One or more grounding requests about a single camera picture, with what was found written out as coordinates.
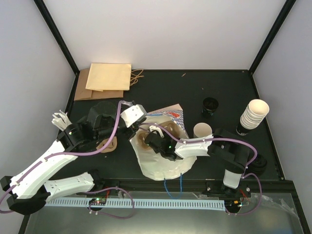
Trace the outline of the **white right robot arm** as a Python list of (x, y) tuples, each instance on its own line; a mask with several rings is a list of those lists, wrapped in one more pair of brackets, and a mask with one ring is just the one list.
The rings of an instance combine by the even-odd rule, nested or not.
[(251, 153), (256, 150), (235, 135), (218, 129), (215, 133), (200, 138), (176, 138), (167, 130), (151, 130), (144, 143), (163, 158), (176, 161), (193, 156), (208, 156), (221, 163), (225, 169), (222, 192), (234, 196), (245, 173)]

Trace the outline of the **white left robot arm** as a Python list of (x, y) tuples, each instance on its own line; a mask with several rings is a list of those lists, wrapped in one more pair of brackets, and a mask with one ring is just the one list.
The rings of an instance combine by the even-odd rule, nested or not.
[(60, 133), (49, 149), (18, 175), (0, 180), (4, 191), (0, 199), (8, 205), (8, 210), (1, 213), (30, 215), (59, 197), (102, 193), (105, 183), (97, 170), (59, 180), (51, 178), (77, 158), (100, 153), (119, 134), (132, 138), (145, 117), (142, 105), (123, 100), (118, 105), (102, 101), (75, 123), (62, 111), (54, 113), (52, 123)]

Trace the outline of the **blue checkered paper bag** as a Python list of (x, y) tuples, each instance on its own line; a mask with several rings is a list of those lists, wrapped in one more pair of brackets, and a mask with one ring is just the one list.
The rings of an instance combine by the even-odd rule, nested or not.
[[(182, 176), (197, 160), (196, 156), (182, 159), (174, 153), (177, 140), (182, 138), (188, 138), (183, 109), (175, 104), (148, 113), (130, 140), (143, 175), (155, 181), (163, 181), (172, 199), (182, 196)], [(167, 181), (176, 178), (179, 178), (179, 195), (173, 196), (167, 188)]]

